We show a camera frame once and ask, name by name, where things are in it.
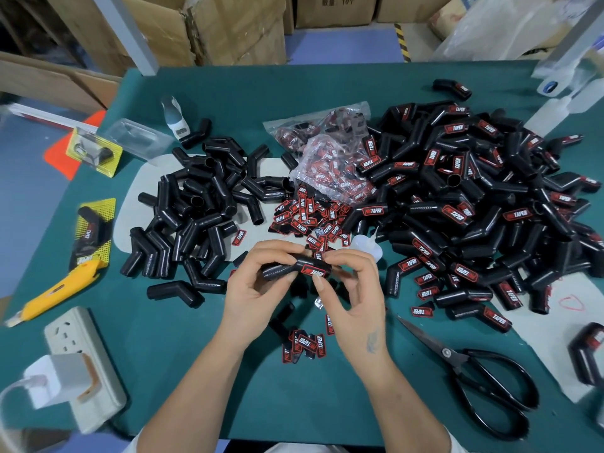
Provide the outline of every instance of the yellow box cutter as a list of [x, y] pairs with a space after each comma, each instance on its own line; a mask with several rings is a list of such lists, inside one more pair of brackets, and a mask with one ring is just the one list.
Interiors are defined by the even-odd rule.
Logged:
[[20, 312], [6, 320], [4, 324], [7, 327], [13, 327], [23, 321], [29, 321], [40, 316], [91, 284], [98, 278], [97, 271], [106, 266], [107, 264], [101, 259], [80, 264], [52, 288], [27, 302]]

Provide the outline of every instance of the power strip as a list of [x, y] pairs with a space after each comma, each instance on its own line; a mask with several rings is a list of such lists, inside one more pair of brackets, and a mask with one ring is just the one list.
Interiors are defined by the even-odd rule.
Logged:
[[85, 353], [94, 364], [99, 383], [82, 400], [70, 402], [82, 434], [100, 428], [126, 404], [126, 394], [107, 355], [90, 313], [74, 307], [44, 328], [51, 354]]

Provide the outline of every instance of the plastic bag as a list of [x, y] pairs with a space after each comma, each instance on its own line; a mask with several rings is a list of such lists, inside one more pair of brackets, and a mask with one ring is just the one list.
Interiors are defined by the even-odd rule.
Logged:
[[305, 182], [332, 200], [356, 205], [375, 192], [373, 185], [356, 171], [356, 166], [366, 159], [364, 149], [351, 153], [330, 135], [320, 133], [308, 140], [298, 167], [289, 178]]
[[301, 155], [313, 136], [327, 133], [348, 153], [356, 153], [367, 136], [372, 114], [366, 101], [317, 113], [264, 122], [265, 130], [287, 151]]
[[551, 0], [478, 0], [430, 60], [516, 60], [561, 24]]

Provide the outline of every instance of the hand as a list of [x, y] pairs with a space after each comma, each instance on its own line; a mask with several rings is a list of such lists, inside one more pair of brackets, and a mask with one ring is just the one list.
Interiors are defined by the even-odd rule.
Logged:
[[295, 257], [288, 253], [301, 253], [304, 250], [301, 244], [282, 240], [256, 243], [228, 281], [225, 309], [216, 335], [226, 337], [226, 343], [243, 353], [262, 334], [275, 308], [298, 275], [298, 272], [293, 272], [267, 282], [259, 273], [260, 267], [272, 262], [294, 264]]
[[[344, 309], [325, 279], [314, 275], [312, 281], [332, 320], [344, 356], [365, 386], [371, 385], [379, 381], [381, 373], [392, 362], [386, 348], [386, 309], [378, 267], [370, 254], [353, 249], [329, 251], [323, 260], [332, 265], [332, 274], [344, 283], [352, 308]], [[337, 267], [343, 265], [355, 273]]]

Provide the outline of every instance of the metal post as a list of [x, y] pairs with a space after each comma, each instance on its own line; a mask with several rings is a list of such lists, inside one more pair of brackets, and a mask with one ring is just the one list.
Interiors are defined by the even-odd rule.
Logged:
[[602, 32], [604, 32], [604, 0], [596, 0], [550, 56], [537, 64], [533, 77], [546, 78], [555, 70], [581, 59]]
[[157, 59], [122, 0], [94, 0], [143, 76], [155, 76]]

